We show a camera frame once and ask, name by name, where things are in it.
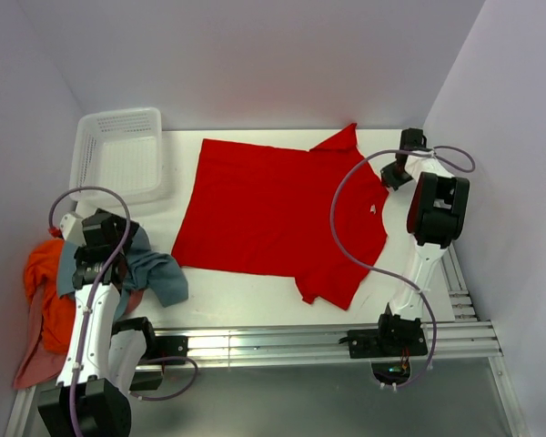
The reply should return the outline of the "blue grey t shirt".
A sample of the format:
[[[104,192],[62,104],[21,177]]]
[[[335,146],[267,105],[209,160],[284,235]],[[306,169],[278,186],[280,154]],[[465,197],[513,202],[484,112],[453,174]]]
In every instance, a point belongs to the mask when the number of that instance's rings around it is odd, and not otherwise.
[[[76,271],[74,259],[77,245],[64,242],[56,277],[59,298],[75,293],[72,276]],[[126,306],[127,293],[151,289],[165,308],[188,299],[188,284],[177,261],[166,253],[151,249],[146,231],[140,227],[126,253],[128,273],[123,281],[121,303]]]

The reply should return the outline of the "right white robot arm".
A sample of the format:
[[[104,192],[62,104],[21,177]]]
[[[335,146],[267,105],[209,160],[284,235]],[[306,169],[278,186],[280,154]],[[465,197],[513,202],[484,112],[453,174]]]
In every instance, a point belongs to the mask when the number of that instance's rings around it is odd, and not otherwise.
[[[388,355],[425,355],[424,298],[436,265],[463,230],[470,182],[441,165],[418,128],[401,132],[399,153],[381,170],[381,181],[394,190],[411,181],[416,186],[406,221],[412,251],[405,279],[379,317],[376,344]]]

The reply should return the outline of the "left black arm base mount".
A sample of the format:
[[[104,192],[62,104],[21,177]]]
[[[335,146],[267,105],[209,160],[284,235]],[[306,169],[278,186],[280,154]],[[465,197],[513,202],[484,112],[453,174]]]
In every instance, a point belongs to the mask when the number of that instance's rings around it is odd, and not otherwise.
[[[183,357],[186,357],[187,353],[187,336],[176,335],[156,337],[154,349],[144,356],[144,361],[168,357],[174,357],[174,359],[152,363],[152,366],[155,366],[155,369],[151,371],[136,370],[130,390],[136,392],[157,390],[164,380],[168,367],[175,366],[178,369],[187,364],[187,362],[183,360]]]

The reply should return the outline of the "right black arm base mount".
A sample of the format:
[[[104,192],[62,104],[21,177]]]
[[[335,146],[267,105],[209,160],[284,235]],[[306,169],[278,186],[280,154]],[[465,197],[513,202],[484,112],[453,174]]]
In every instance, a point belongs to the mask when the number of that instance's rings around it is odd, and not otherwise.
[[[339,339],[340,345],[348,348],[352,360],[379,359],[372,364],[373,376],[387,384],[403,383],[410,378],[411,357],[428,355],[428,347],[422,334],[416,340],[397,340],[378,329],[348,330]]]

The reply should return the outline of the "red t shirt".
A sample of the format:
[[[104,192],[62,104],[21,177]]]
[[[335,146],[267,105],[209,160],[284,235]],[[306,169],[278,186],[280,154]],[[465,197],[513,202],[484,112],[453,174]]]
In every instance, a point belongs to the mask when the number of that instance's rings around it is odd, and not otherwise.
[[[310,150],[205,139],[172,249],[183,267],[292,278],[346,310],[387,242],[388,191],[347,126]]]

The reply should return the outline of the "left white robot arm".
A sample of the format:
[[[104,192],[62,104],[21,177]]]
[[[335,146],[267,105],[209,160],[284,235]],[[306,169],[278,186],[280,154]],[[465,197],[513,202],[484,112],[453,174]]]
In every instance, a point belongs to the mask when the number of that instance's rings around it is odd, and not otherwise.
[[[99,209],[88,218],[69,213],[60,228],[77,246],[76,316],[63,369],[55,387],[40,393],[38,412],[51,436],[127,436],[136,367],[159,352],[147,318],[114,321],[128,273],[125,252],[139,226]]]

